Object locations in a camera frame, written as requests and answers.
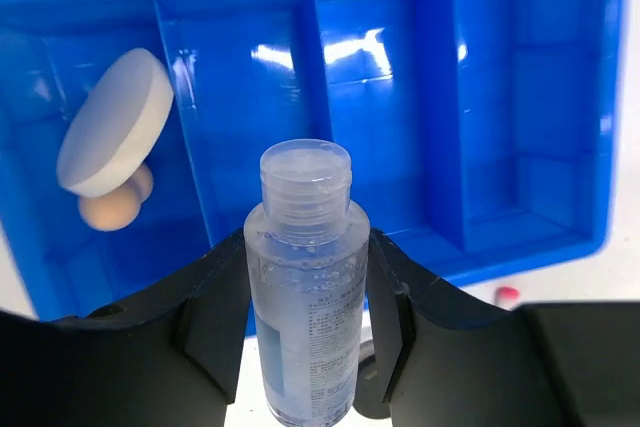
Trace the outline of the white round powder puff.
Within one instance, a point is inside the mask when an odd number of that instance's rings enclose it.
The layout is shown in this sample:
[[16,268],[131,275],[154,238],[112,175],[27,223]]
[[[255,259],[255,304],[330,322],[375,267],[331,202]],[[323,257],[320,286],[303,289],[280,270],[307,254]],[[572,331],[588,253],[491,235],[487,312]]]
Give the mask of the white round powder puff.
[[89,92],[60,147],[60,187],[95,198],[141,166],[168,120],[174,92],[164,64],[144,48],[120,56]]

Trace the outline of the orange makeup sponge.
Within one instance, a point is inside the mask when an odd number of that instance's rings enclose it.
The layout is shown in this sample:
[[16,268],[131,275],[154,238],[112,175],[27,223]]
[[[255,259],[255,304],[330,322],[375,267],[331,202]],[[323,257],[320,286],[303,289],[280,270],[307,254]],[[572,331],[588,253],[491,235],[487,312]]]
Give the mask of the orange makeup sponge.
[[123,229],[138,216],[153,187],[151,170],[143,163],[115,190],[95,198],[79,197],[80,216],[89,227],[97,231],[111,232]]

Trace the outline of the pink small brush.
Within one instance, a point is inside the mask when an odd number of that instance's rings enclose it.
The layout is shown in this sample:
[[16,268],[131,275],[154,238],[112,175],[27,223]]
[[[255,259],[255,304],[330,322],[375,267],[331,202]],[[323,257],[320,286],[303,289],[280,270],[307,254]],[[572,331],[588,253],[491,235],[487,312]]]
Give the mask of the pink small brush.
[[519,302],[520,291],[511,286],[498,287],[494,292],[494,303],[496,306],[505,307]]

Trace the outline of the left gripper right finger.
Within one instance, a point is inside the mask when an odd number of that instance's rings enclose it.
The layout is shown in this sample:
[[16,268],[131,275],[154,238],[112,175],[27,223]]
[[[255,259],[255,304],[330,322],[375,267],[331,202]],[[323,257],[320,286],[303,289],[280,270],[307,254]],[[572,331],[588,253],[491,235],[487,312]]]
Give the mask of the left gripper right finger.
[[396,426],[635,426],[639,306],[508,311],[369,240],[367,293],[382,399]]

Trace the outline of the black round jar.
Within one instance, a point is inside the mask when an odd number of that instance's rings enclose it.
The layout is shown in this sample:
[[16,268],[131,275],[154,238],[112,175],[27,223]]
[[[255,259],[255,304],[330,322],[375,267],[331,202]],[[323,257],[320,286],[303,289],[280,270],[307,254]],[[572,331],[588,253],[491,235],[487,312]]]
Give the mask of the black round jar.
[[383,393],[379,379],[373,340],[360,345],[354,408],[362,416],[383,420],[390,418],[390,409],[382,401]]

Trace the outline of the clear bottle clear cap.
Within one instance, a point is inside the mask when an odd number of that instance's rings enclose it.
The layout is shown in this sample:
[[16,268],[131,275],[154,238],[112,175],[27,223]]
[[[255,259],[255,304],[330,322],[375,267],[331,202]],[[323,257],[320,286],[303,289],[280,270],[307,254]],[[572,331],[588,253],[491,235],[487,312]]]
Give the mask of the clear bottle clear cap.
[[355,397],[370,222],[335,143],[276,144],[260,177],[244,240],[267,403],[286,426],[333,426]]

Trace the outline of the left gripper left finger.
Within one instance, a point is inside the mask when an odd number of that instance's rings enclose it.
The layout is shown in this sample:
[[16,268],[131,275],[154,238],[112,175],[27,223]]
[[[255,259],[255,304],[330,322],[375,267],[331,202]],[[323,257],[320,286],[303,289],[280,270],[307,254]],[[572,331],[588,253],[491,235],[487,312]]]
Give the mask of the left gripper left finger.
[[5,426],[221,426],[250,289],[243,235],[88,317],[1,316]]

